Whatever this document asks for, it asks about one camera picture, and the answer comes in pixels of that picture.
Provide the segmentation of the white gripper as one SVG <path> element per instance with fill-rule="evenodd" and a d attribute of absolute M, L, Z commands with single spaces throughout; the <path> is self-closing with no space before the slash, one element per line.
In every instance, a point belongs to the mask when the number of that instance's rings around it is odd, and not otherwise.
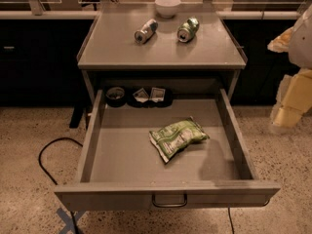
<path fill-rule="evenodd" d="M 284 76 L 271 111 L 271 132 L 283 134 L 312 108 L 312 5 L 293 27 L 271 40 L 267 49 L 275 53 L 289 52 L 290 62 L 301 68 L 294 76 Z"/>

